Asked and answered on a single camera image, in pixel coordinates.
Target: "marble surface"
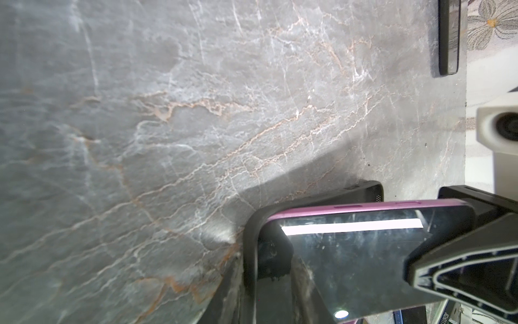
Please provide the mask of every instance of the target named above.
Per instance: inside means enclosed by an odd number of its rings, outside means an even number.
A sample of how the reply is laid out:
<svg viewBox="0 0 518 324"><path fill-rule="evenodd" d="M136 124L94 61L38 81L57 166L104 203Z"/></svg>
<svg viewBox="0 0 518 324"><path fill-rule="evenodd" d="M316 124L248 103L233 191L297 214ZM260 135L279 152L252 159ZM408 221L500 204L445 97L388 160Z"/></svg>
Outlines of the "marble surface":
<svg viewBox="0 0 518 324"><path fill-rule="evenodd" d="M0 322L192 323L254 210L464 182L427 0L5 0Z"/></svg>

